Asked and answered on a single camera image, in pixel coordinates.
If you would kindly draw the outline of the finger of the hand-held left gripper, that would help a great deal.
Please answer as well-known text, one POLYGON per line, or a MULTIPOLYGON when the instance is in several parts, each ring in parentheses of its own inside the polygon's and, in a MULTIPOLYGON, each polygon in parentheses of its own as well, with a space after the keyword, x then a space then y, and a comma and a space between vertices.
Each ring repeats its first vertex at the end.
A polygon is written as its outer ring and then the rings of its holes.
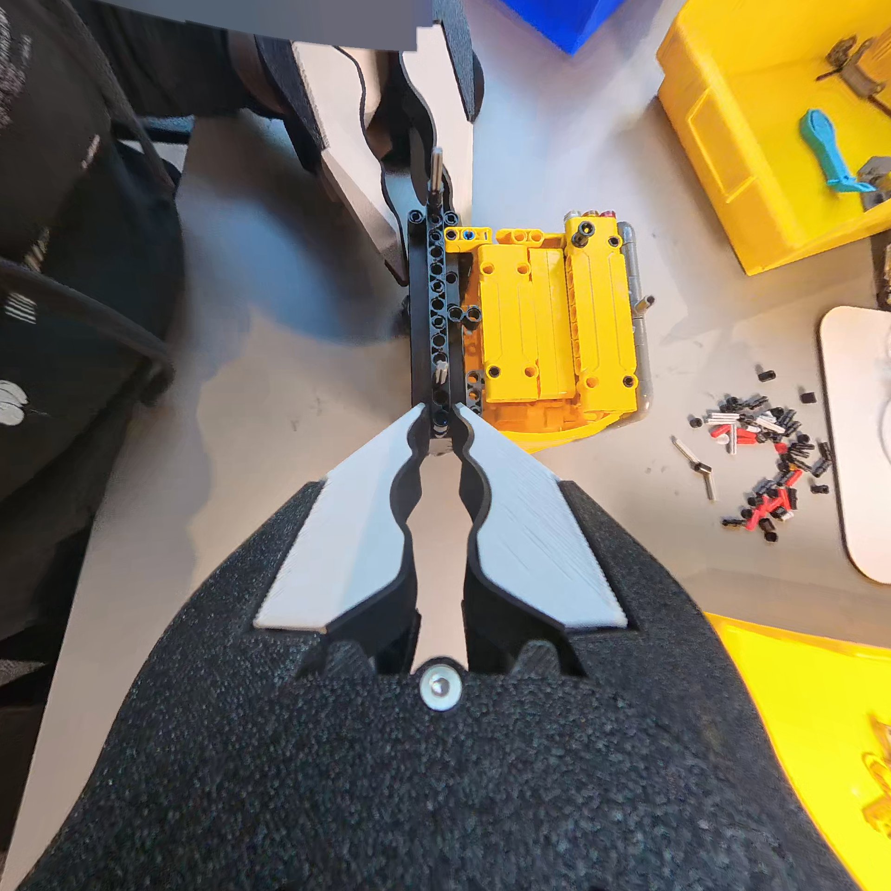
POLYGON ((395 280, 406 285, 402 225, 365 127, 362 62, 373 61, 373 51, 295 42, 293 56, 320 132, 322 179, 363 229, 395 280))
POLYGON ((472 223, 473 124, 466 116, 458 79, 442 28, 418 28, 417 48, 401 52, 407 83, 409 170, 421 204, 428 193, 430 154, 441 148, 449 206, 465 226, 472 223))

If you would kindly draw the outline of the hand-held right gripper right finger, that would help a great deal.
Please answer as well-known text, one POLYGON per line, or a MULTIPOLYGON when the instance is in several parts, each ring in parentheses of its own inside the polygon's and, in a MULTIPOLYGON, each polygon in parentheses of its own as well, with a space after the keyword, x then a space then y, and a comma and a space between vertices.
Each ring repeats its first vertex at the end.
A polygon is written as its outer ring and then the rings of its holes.
POLYGON ((463 405, 452 413, 452 444, 471 518, 462 598, 468 655, 518 655, 531 640, 565 650, 574 635, 627 630, 561 479, 463 405))

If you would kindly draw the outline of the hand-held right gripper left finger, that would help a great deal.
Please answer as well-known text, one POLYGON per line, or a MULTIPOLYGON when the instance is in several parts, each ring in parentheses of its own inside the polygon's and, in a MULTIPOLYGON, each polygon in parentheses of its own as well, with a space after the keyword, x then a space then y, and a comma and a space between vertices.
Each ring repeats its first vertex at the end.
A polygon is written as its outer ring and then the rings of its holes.
POLYGON ((254 618, 379 655, 413 626, 417 574, 407 520, 421 497, 428 408, 418 403, 322 480, 254 618))

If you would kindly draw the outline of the long black perforated beam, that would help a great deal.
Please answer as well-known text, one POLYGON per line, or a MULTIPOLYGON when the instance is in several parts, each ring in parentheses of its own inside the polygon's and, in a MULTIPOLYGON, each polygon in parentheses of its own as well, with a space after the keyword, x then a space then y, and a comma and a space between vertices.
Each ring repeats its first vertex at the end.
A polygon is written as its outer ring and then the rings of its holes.
POLYGON ((457 226, 449 191, 428 192, 407 219, 411 398, 428 411, 430 450, 452 450, 452 409, 466 400, 459 263, 446 253, 446 229, 457 226))

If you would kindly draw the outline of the black yellow toy brick vehicle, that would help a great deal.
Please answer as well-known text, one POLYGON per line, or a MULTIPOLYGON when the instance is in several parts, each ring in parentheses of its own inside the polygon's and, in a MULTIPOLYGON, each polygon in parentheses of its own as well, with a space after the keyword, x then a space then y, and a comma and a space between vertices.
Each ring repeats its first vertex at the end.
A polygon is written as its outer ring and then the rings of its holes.
POLYGON ((464 403, 527 452, 647 417, 652 371, 634 229, 613 211, 563 228, 449 226, 459 263, 464 403))

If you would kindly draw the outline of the person's left forearm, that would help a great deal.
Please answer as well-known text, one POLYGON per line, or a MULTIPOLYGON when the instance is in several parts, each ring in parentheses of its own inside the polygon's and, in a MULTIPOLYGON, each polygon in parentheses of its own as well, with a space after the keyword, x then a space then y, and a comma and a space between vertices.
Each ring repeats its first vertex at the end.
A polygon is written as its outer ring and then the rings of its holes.
POLYGON ((220 117, 243 109, 254 112, 251 95, 230 58, 232 30, 104 2, 72 5, 138 116, 220 117))

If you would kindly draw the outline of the grey desk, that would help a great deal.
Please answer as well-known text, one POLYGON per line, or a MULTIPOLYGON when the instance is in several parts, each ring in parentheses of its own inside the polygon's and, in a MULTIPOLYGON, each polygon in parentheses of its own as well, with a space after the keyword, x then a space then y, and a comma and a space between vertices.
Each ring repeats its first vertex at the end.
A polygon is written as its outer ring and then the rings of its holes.
MULTIPOLYGON (((499 2, 466 2, 484 70, 472 221, 559 229, 614 209, 638 242, 652 408, 541 452, 708 612, 889 647, 889 587, 850 563, 834 496, 805 490, 768 544, 722 529, 766 473, 687 416, 726 391, 821 390, 816 330, 875 305, 864 240, 748 277, 657 98, 656 53, 683 2, 626 2, 568 57, 499 2), (718 501, 670 441, 711 465, 718 501)), ((152 647, 197 586, 291 495, 409 406, 400 290, 316 187, 278 123, 196 125, 178 206, 188 291, 171 391, 128 430, 85 563, 2 889, 60 829, 152 647)))

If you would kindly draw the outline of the blue plastic bin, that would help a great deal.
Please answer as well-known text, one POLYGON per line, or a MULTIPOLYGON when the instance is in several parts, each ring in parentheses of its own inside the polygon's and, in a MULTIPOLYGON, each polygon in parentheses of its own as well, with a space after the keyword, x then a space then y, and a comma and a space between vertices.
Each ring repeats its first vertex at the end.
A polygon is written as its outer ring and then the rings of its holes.
POLYGON ((567 56, 574 56, 623 1, 503 1, 567 56))

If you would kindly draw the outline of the grey axle pin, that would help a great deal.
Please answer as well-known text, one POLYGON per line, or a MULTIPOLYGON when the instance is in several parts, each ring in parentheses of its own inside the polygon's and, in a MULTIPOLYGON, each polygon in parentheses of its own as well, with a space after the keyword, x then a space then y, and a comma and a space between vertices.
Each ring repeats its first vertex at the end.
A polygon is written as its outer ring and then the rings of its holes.
POLYGON ((707 462, 702 461, 683 440, 679 439, 674 434, 671 435, 670 441, 678 453, 684 457, 684 460, 691 471, 703 480, 708 502, 716 504, 718 501, 718 492, 712 466, 707 464, 707 462))

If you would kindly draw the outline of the pile of small brick parts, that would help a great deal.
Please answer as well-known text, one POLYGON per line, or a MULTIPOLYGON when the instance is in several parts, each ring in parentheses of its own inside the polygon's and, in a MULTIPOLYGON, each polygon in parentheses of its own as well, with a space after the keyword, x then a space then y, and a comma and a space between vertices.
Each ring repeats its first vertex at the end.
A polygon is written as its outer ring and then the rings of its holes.
POLYGON ((707 411, 688 414, 690 430, 701 432, 727 457, 760 450, 770 462, 766 473, 744 490, 736 514, 720 519, 724 529, 757 532, 775 544, 781 526, 799 512, 802 488, 814 496, 830 495, 833 447, 826 437, 808 432, 801 414, 817 405, 817 394, 806 388, 796 393, 792 405, 763 389, 743 395, 726 391, 707 411))

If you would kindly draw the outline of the yellow plastic bin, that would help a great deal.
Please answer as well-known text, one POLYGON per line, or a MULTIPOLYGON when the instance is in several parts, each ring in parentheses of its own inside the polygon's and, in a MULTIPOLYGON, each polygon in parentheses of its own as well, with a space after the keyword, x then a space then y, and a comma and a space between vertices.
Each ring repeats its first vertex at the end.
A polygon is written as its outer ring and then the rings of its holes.
POLYGON ((825 112, 853 173, 889 156, 889 117, 818 81, 838 41, 889 20, 879 1, 690 1, 668 29, 659 99, 747 275, 889 229, 889 202, 834 192, 799 129, 825 112))

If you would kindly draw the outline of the yellow plastic box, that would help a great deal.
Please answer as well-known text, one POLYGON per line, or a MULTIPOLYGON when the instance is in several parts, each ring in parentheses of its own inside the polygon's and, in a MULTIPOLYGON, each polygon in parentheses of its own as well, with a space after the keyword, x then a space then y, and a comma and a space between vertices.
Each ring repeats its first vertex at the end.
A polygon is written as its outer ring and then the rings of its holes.
POLYGON ((890 651, 707 618, 825 839, 863 889, 889 889, 890 651))

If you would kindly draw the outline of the white document stand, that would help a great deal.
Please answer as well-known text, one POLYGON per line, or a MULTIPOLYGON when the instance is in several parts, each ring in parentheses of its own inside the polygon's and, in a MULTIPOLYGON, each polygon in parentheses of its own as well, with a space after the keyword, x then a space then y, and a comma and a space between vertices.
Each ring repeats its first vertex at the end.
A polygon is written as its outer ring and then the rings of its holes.
POLYGON ((818 339, 844 546, 863 575, 889 585, 889 312, 835 307, 818 339))

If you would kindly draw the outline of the blue brick separator tool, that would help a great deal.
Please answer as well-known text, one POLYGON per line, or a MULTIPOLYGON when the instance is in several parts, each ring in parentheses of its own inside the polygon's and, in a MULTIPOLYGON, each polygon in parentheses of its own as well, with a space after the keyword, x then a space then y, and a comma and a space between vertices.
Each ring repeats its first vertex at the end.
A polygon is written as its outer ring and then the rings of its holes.
POLYGON ((818 161, 827 186, 838 194, 871 194, 878 189, 858 180, 839 148, 831 119, 819 109, 808 109, 799 120, 799 133, 818 161))

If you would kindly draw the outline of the dark brick part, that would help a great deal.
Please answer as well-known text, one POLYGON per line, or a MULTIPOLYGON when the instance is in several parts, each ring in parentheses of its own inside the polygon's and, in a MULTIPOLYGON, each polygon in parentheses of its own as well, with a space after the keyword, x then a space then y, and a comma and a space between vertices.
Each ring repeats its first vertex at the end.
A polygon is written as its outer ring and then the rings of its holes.
POLYGON ((856 37, 838 41, 826 56, 830 70, 817 77, 839 76, 860 98, 889 104, 890 31, 857 43, 856 37))

